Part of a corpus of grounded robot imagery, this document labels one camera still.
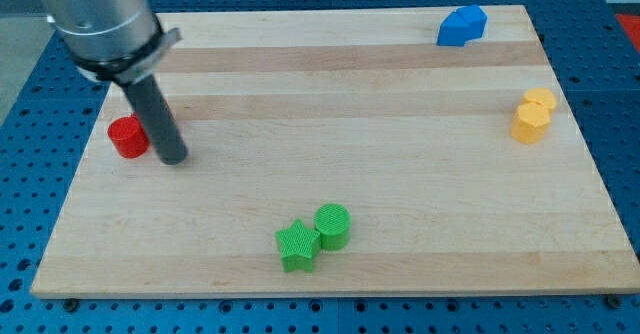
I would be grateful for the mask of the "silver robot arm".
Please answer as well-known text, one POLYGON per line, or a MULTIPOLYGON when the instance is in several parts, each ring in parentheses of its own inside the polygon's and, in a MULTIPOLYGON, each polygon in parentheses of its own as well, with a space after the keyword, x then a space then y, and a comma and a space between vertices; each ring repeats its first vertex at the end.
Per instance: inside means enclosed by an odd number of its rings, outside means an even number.
POLYGON ((83 75, 137 84, 153 74, 180 30, 163 29, 148 0, 41 0, 83 75))

